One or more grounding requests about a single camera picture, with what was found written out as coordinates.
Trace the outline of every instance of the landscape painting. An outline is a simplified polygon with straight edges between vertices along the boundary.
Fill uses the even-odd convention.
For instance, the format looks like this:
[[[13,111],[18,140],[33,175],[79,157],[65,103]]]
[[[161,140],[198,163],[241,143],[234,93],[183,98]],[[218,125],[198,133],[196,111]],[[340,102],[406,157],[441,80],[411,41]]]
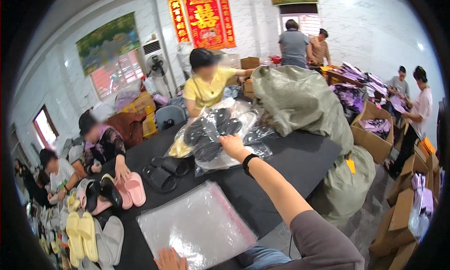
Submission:
[[[134,12],[98,27],[76,42],[76,46],[85,76],[120,55],[139,48]]]

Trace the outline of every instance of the pink slipper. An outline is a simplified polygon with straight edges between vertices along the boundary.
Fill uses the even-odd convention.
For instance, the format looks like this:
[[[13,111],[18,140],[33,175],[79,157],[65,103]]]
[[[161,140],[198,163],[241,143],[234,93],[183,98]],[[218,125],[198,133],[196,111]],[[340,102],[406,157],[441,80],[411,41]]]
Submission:
[[[123,181],[116,181],[116,179],[117,178],[114,179],[114,185],[122,196],[122,209],[130,209],[133,206],[131,195],[125,188],[125,183]]]
[[[83,210],[86,210],[86,191],[81,190],[80,191],[80,202]],[[113,204],[111,204],[110,201],[104,199],[103,201],[97,198],[97,207],[93,212],[91,212],[92,215],[97,215],[107,209],[108,207],[111,207]]]
[[[147,198],[145,197],[142,179],[137,172],[132,172],[128,175],[125,180],[125,188],[130,193],[131,199],[135,206],[140,207],[143,203],[145,203]]]

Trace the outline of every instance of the gold chinese character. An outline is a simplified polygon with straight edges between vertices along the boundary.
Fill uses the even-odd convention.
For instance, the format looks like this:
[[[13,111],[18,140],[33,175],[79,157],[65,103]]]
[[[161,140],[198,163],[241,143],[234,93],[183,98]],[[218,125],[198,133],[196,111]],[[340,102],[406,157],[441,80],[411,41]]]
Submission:
[[[214,11],[210,4],[205,4],[204,6],[198,5],[196,8],[197,10],[194,11],[194,16],[198,21],[191,22],[192,26],[198,26],[200,29],[203,29],[206,27],[214,27],[216,25],[219,17],[214,16]]]

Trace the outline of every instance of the red banner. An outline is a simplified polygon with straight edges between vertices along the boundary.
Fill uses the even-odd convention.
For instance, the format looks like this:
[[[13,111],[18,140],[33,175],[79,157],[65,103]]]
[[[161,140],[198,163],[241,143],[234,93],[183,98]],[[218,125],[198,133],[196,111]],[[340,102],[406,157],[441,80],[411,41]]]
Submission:
[[[236,38],[234,37],[233,23],[231,22],[231,12],[229,11],[228,0],[219,0],[222,9],[222,20],[225,27],[225,42],[227,48],[236,47]]]
[[[195,48],[227,47],[217,0],[184,0],[184,7]]]
[[[168,0],[168,2],[173,26],[178,37],[178,42],[190,42],[189,30],[186,26],[183,8],[181,7],[181,0]]]

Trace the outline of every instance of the yellow shirt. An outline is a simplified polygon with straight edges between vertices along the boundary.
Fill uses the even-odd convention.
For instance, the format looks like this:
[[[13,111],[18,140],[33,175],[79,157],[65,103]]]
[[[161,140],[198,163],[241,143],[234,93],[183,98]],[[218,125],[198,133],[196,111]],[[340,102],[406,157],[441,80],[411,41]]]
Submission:
[[[236,74],[234,68],[218,68],[211,83],[203,81],[199,76],[192,76],[186,81],[183,97],[195,100],[195,109],[210,107],[221,101],[227,80]]]

